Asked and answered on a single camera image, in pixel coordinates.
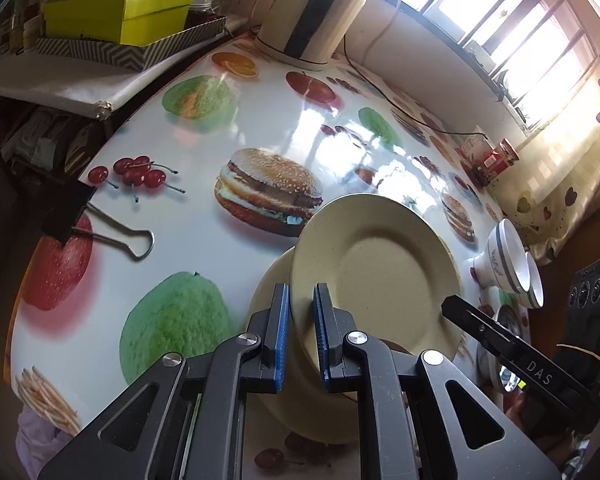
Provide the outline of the heart patterned curtain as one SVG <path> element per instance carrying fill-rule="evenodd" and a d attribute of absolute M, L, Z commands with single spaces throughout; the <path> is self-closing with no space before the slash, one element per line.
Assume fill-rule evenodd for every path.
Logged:
<path fill-rule="evenodd" d="M 600 55 L 568 104 L 518 153 L 520 161 L 489 190 L 536 263 L 546 266 L 600 209 Z"/>

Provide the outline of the black binder clip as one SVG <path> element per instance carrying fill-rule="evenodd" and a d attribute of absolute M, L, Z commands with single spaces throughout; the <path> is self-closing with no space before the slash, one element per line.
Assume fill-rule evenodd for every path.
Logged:
<path fill-rule="evenodd" d="M 135 229 L 111 217 L 92 203 L 96 188 L 80 180 L 63 183 L 42 222 L 42 233 L 65 246 L 75 237 L 116 248 L 132 261 L 145 260 L 155 247 L 155 234 Z"/>

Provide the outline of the red lidded sauce jar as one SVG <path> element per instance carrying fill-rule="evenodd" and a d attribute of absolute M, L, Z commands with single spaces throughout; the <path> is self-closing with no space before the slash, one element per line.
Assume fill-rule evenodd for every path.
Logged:
<path fill-rule="evenodd" d="M 475 166 L 474 173 L 478 181 L 483 186 L 487 186 L 518 160 L 519 155 L 513 144 L 509 140 L 503 139 L 483 156 L 483 159 Z"/>

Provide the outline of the lower lime green box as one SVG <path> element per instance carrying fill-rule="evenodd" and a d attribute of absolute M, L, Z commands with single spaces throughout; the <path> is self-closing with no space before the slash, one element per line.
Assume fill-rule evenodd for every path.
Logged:
<path fill-rule="evenodd" d="M 143 47 L 184 29 L 193 0 L 53 0 L 45 35 Z"/>

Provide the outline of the large beige fish plate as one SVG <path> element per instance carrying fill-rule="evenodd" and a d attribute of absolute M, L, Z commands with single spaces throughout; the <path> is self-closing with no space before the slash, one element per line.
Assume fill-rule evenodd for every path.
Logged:
<path fill-rule="evenodd" d="M 261 396 L 266 408 L 289 430 L 327 444 L 358 440 L 358 404 L 323 388 L 320 374 L 306 356 L 294 322 L 288 323 L 282 390 Z"/>

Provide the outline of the white cup behind jar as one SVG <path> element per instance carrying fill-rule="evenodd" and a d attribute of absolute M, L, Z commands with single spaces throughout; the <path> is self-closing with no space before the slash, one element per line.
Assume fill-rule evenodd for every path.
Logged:
<path fill-rule="evenodd" d="M 460 154 L 471 168 L 480 165 L 492 151 L 493 145 L 484 133 L 460 137 Z"/>

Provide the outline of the stainless steel bowl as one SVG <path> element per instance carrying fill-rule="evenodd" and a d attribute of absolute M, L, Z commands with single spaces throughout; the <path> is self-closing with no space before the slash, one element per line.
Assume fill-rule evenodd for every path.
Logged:
<path fill-rule="evenodd" d="M 503 304 L 495 312 L 493 321 L 503 326 L 494 337 L 486 340 L 486 346 L 478 348 L 478 365 L 482 379 L 496 393 L 507 396 L 514 392 L 520 382 L 514 363 L 514 340 L 522 337 L 522 326 L 515 310 Z"/>

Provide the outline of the white side shelf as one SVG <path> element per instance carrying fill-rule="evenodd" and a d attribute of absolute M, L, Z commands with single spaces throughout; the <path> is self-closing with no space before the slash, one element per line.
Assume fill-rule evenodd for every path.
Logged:
<path fill-rule="evenodd" d="M 125 68 L 30 51 L 0 56 L 0 96 L 103 120 L 179 62 L 247 23 L 230 14 L 227 30 L 134 73 Z"/>

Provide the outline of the fruit print tablecloth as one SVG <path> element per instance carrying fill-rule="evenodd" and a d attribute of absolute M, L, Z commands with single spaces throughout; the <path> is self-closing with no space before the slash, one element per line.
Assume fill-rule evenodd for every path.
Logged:
<path fill-rule="evenodd" d="M 460 141 L 394 84 L 349 61 L 311 72 L 247 38 L 224 44 L 151 98 L 80 181 L 92 203 L 154 232 L 134 262 L 116 248 L 44 236 L 19 292 L 10 382 L 27 411 L 23 455 L 43 467 L 164 354 L 212 352 L 289 288 L 294 246 L 322 207 L 373 194 L 404 206 L 449 249 L 458 296 L 483 304 L 471 260 L 505 219 L 469 179 Z M 358 440 L 289 430 L 248 398 L 247 479 L 356 479 Z"/>

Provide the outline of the small blue striped bowl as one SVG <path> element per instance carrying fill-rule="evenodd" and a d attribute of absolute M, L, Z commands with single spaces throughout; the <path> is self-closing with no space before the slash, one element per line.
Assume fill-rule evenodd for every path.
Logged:
<path fill-rule="evenodd" d="M 544 290 L 541 275 L 536 262 L 530 252 L 526 252 L 529 268 L 530 286 L 526 292 L 522 292 L 518 299 L 527 309 L 541 309 L 544 306 Z"/>

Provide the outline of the large blue striped bowl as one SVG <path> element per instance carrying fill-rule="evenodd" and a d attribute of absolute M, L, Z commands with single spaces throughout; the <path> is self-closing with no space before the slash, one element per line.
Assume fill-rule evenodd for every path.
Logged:
<path fill-rule="evenodd" d="M 503 219 L 489 234 L 486 247 L 471 260 L 482 288 L 495 286 L 510 294 L 528 292 L 531 278 L 524 245 L 513 223 Z"/>

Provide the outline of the cream electric kettle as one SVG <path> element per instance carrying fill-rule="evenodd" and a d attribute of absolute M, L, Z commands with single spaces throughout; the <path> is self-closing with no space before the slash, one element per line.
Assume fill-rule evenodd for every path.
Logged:
<path fill-rule="evenodd" d="M 324 70 L 366 0 L 274 0 L 256 47 L 302 70 Z"/>

